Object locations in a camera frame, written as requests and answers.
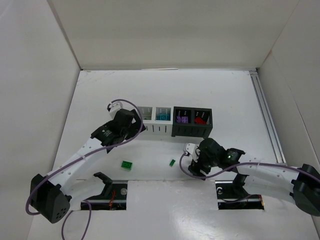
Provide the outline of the teal printed oval lego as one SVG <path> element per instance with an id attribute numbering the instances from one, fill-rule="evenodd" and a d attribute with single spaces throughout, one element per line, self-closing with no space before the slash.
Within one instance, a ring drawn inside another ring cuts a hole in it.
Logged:
<path id="1" fill-rule="evenodd" d="M 171 116 L 169 114 L 159 114 L 156 116 L 157 121 L 170 121 Z"/>

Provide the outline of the small green lego plate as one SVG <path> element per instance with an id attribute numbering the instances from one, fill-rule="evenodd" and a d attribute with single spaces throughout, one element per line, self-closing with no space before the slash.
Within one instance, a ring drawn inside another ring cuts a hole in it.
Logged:
<path id="1" fill-rule="evenodd" d="M 169 163 L 169 166 L 172 167 L 175 164 L 175 162 L 176 161 L 174 159 L 172 159 L 171 162 Z"/>

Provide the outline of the red transparent lego brick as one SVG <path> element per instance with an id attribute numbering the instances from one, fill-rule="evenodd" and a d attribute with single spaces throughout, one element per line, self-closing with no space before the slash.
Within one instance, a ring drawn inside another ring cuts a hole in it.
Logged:
<path id="1" fill-rule="evenodd" d="M 206 125 L 207 124 L 207 122 L 204 121 L 201 117 L 196 117 L 194 121 L 195 121 L 196 124 L 201 124 L 201 125 Z"/>

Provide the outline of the purple lego brick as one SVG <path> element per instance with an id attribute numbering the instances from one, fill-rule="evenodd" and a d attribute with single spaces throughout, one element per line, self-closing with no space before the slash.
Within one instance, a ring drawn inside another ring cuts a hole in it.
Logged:
<path id="1" fill-rule="evenodd" d="M 187 116 L 182 116 L 181 117 L 181 123 L 188 124 L 189 123 L 189 118 Z"/>

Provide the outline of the lilac arched lego brick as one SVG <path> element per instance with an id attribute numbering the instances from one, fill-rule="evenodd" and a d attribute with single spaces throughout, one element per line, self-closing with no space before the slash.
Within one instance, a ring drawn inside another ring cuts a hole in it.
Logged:
<path id="1" fill-rule="evenodd" d="M 176 117 L 176 122 L 177 123 L 181 123 L 182 122 L 182 117 L 181 116 L 177 116 Z"/>

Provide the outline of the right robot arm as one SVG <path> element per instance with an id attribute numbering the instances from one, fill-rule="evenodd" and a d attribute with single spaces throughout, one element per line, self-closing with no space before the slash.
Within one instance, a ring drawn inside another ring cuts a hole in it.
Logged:
<path id="1" fill-rule="evenodd" d="M 248 195 L 264 195 L 290 202 L 303 212 L 320 215 L 320 174 L 309 164 L 292 167 L 258 161 L 243 150 L 225 149 L 212 138 L 200 144 L 187 143 L 184 156 L 191 157 L 186 175 L 206 180 L 212 168 L 220 173 L 236 174 L 232 186 L 238 198 Z"/>

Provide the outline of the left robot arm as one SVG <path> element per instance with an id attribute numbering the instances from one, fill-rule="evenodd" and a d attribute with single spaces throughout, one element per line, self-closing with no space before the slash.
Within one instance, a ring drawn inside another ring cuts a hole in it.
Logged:
<path id="1" fill-rule="evenodd" d="M 111 107 L 108 111 L 112 119 L 98 127 L 71 158 L 45 176 L 37 174 L 32 178 L 26 210 L 33 207 L 37 215 L 55 224 L 68 211 L 80 209 L 86 199 L 111 193 L 113 180 L 102 172 L 83 182 L 77 179 L 112 149 L 132 141 L 146 128 L 137 107 Z"/>

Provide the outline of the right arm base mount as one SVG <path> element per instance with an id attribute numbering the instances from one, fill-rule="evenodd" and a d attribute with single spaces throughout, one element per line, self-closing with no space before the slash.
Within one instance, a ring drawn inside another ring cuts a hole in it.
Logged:
<path id="1" fill-rule="evenodd" d="M 215 182 L 219 210 L 264 210 L 261 195 L 250 195 L 244 189 L 246 176 L 237 174 L 234 180 Z"/>

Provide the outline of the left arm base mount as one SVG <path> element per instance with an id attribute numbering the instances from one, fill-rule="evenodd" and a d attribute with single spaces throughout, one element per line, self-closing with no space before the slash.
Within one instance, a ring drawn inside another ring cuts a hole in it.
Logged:
<path id="1" fill-rule="evenodd" d="M 115 180 L 106 176 L 102 172 L 93 175 L 100 179 L 104 187 L 100 194 L 93 195 L 87 199 L 92 210 L 98 211 L 124 211 L 127 209 L 128 181 Z"/>

